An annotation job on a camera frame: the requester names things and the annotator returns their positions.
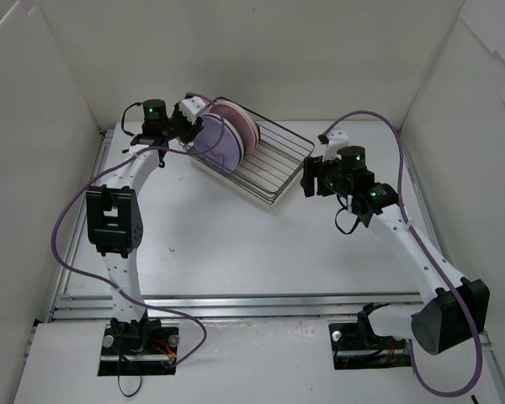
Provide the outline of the purple plate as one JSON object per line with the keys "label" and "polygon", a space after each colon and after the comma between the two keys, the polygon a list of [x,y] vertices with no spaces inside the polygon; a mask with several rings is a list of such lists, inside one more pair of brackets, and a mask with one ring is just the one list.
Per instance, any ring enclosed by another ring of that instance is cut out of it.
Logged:
{"label": "purple plate", "polygon": [[202,126],[203,129],[194,138],[194,149],[225,171],[237,169],[244,157],[244,146],[235,127],[213,113],[202,116]]}

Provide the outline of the black wire dish rack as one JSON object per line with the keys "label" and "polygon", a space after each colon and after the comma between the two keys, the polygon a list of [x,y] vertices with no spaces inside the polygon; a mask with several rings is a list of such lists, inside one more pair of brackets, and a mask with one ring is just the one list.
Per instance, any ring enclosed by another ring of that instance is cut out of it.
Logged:
{"label": "black wire dish rack", "polygon": [[[228,98],[218,97],[201,114],[209,113],[208,109],[218,100]],[[260,141],[256,150],[242,159],[234,171],[228,172],[202,157],[201,151],[194,149],[193,143],[183,148],[192,152],[191,162],[213,178],[218,179],[237,192],[255,199],[261,205],[274,206],[293,186],[303,168],[304,160],[314,151],[314,143],[295,131],[241,105],[255,121]]]}

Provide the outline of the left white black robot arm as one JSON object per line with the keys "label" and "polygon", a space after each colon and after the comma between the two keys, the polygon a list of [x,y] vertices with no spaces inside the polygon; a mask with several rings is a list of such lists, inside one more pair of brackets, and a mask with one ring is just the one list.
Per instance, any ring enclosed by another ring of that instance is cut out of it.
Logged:
{"label": "left white black robot arm", "polygon": [[137,250],[144,234],[138,194],[152,172],[164,166],[163,149],[169,142],[190,143],[202,129],[199,116],[206,102],[189,96],[175,104],[171,116],[161,99],[139,105],[144,114],[141,132],[123,131],[131,137],[125,151],[129,161],[85,194],[88,240],[102,256],[112,283],[111,327],[123,331],[121,343],[135,354],[148,349],[152,341],[150,329],[144,327],[147,309],[141,305],[137,270]]}

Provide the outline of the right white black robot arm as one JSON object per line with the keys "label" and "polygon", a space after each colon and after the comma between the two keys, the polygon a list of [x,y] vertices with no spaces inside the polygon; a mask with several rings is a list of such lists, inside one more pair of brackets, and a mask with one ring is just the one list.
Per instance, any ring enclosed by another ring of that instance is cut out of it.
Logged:
{"label": "right white black robot arm", "polygon": [[437,355],[482,332],[489,288],[480,279],[468,280],[403,217],[397,192],[375,180],[362,146],[341,147],[332,160],[306,158],[300,184],[307,197],[336,195],[343,210],[384,242],[417,285],[420,306],[370,303],[362,309],[355,327],[361,344],[406,339]]}

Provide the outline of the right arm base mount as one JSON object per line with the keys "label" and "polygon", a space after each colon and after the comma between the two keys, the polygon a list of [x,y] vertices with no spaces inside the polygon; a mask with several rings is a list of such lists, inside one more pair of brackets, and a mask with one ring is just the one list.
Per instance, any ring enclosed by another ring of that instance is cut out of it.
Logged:
{"label": "right arm base mount", "polygon": [[371,370],[411,367],[404,340],[393,337],[366,341],[356,322],[328,324],[332,363],[335,370]]}

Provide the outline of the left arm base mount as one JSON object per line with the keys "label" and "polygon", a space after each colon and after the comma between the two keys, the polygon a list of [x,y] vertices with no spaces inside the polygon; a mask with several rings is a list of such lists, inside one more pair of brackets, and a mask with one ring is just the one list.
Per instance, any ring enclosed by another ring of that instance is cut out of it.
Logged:
{"label": "left arm base mount", "polygon": [[179,328],[156,325],[147,341],[120,338],[110,326],[104,331],[98,376],[174,375],[179,344]]}

